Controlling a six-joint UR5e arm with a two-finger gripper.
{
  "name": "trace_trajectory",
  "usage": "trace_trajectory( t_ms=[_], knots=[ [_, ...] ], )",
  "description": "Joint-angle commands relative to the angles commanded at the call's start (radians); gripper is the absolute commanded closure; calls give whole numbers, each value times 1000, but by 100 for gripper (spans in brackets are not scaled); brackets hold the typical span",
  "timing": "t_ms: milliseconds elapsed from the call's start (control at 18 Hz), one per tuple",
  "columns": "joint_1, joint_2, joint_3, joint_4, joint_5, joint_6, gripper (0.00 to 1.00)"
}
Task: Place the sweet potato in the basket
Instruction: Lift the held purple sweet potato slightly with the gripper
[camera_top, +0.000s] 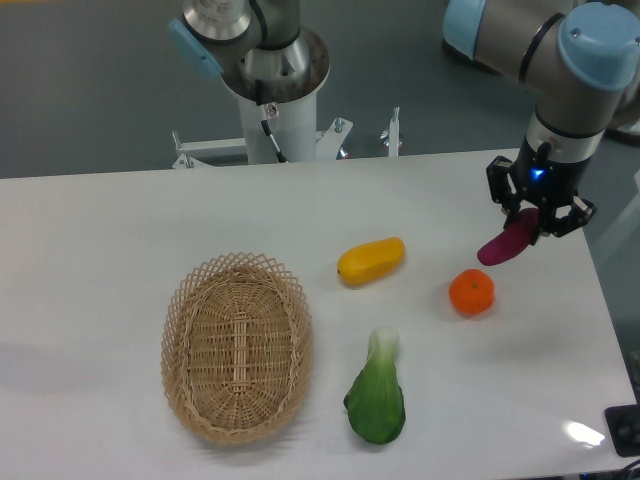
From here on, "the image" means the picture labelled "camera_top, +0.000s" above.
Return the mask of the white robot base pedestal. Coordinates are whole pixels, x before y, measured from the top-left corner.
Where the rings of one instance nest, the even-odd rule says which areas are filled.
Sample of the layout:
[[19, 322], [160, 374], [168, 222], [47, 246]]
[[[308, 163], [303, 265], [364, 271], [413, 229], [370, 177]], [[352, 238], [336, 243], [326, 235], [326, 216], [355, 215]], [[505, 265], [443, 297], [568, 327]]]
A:
[[288, 162], [316, 159], [316, 97], [313, 91], [291, 101], [257, 105], [237, 95], [250, 165], [278, 163], [275, 146]]

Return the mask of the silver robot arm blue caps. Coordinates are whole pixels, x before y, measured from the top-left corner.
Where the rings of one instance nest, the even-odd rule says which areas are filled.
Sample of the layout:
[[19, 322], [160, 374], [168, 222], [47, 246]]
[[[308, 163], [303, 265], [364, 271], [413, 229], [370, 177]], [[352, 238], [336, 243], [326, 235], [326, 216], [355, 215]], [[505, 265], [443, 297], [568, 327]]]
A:
[[[328, 51], [298, 2], [187, 1], [169, 33], [194, 70], [237, 98], [251, 163], [335, 158], [336, 132], [316, 133]], [[535, 242], [586, 225], [596, 209], [578, 184], [637, 71], [637, 16], [599, 2], [452, 1], [442, 35], [539, 95], [518, 157], [487, 167], [505, 228]]]

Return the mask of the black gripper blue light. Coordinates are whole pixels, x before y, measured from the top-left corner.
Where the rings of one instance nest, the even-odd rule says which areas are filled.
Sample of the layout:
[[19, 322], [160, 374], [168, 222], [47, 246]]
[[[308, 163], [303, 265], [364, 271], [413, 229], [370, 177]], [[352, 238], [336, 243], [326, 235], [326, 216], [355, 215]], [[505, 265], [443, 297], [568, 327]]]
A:
[[[596, 205], [577, 195], [579, 182], [593, 155], [578, 162], [560, 162], [551, 150], [538, 149], [524, 138], [515, 162], [497, 156], [486, 168], [491, 199], [505, 216], [503, 228], [514, 223], [521, 204], [538, 207], [538, 223], [532, 243], [548, 236], [563, 237], [583, 228], [596, 213]], [[557, 217], [557, 208], [570, 205], [568, 213]]]

